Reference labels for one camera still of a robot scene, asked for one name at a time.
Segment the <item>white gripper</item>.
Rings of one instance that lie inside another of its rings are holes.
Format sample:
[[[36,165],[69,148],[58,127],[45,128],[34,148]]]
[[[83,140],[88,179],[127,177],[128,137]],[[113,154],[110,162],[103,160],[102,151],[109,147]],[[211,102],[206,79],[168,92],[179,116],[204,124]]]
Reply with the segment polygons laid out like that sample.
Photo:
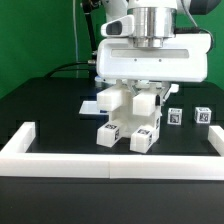
[[[132,95],[138,90],[133,80],[202,82],[207,77],[209,34],[177,34],[162,48],[135,48],[131,38],[109,38],[98,48],[97,73],[105,79],[129,79]],[[162,82],[160,105],[170,95],[170,82]]]

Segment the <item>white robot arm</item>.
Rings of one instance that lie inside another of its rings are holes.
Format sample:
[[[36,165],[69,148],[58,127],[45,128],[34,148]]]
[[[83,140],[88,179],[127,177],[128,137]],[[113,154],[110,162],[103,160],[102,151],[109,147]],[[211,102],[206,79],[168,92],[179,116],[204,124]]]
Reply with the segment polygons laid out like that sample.
[[[115,84],[97,95],[100,107],[120,107],[123,92],[137,81],[201,82],[207,77],[212,35],[196,25],[175,26],[178,13],[191,14],[193,0],[130,0],[105,7],[97,74]]]

